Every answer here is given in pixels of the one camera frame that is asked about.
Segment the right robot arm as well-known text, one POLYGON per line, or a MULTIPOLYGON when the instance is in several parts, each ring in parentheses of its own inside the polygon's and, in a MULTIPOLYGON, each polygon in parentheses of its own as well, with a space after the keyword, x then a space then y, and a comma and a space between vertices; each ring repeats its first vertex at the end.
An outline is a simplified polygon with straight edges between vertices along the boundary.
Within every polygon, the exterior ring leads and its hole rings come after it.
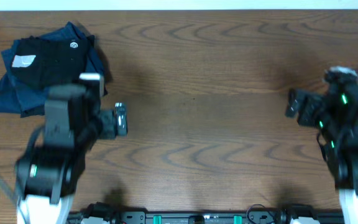
POLYGON ((323 95, 292 88, 285 115, 318 130, 344 221, 358 223, 358 84, 332 82, 323 95))

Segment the black t-shirt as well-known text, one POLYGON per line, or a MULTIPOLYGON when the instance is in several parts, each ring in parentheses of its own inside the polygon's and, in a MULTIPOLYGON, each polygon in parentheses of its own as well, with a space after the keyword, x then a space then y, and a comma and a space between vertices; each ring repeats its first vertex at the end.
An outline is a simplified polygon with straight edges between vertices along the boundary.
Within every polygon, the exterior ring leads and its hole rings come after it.
POLYGON ((84 72, 89 48, 85 39, 22 39, 11 62, 11 72, 33 89, 71 83, 84 72))

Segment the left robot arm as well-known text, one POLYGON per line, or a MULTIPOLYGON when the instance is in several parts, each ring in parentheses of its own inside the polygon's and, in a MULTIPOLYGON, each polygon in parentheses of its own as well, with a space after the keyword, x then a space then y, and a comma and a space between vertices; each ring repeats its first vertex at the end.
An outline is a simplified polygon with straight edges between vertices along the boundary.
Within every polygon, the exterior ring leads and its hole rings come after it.
POLYGON ((124 103, 101 109, 95 86, 53 86, 45 101, 45 124, 36 129, 16 162, 18 223, 65 223, 86 153, 99 139, 128 133, 124 103))

